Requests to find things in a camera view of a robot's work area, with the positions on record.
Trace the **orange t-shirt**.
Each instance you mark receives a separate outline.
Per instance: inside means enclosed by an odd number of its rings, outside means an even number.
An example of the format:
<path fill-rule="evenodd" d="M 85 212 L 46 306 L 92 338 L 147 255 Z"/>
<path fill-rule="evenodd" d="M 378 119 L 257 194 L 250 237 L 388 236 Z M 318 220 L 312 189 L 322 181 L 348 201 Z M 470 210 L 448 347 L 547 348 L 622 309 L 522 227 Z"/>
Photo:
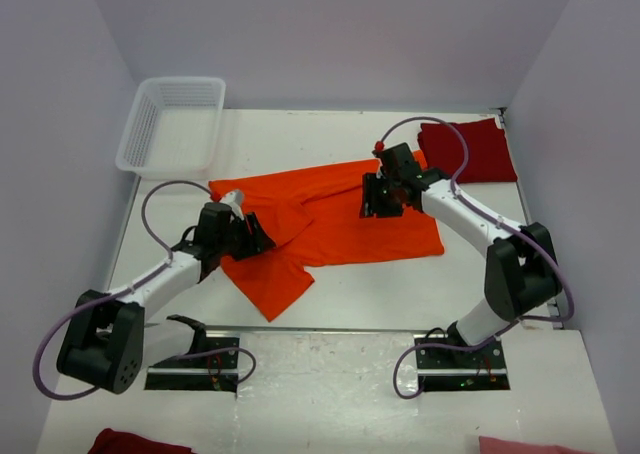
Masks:
<path fill-rule="evenodd" d="M 226 257 L 222 269 L 267 321 L 273 321 L 313 284 L 310 268 L 440 256 L 436 221 L 407 210 L 400 217 L 363 218 L 362 180 L 374 159 L 267 175 L 212 180 L 214 200 L 244 195 L 274 249 L 242 261 Z"/>

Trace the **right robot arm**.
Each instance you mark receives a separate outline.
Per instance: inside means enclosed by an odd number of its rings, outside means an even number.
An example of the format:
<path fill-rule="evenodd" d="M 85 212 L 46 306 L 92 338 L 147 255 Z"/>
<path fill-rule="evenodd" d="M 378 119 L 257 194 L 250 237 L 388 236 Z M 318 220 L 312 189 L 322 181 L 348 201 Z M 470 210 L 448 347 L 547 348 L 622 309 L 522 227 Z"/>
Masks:
<path fill-rule="evenodd" d="M 438 168 L 424 169 L 405 143 L 376 143 L 375 173 L 363 175 L 363 218 L 400 217 L 411 207 L 455 231 L 485 260 L 483 298 L 447 329 L 446 349 L 456 366 L 477 360 L 482 347 L 562 290 L 551 236 L 540 223 L 519 224 L 466 196 Z"/>

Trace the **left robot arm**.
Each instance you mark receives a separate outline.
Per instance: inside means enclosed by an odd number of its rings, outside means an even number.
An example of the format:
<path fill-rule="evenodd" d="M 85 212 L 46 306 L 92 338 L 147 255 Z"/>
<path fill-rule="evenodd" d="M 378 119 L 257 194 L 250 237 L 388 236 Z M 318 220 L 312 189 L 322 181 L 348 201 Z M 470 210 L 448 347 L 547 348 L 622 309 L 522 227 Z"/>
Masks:
<path fill-rule="evenodd" d="M 159 324 L 150 318 L 200 284 L 224 258 L 244 260 L 275 246 L 255 213 L 244 214 L 231 203 L 206 203 L 168 260 L 119 291 L 89 290 L 79 297 L 57 357 L 58 372 L 121 394 L 157 362 L 176 358 L 198 366 L 208 353 L 204 325 L 181 315 Z"/>

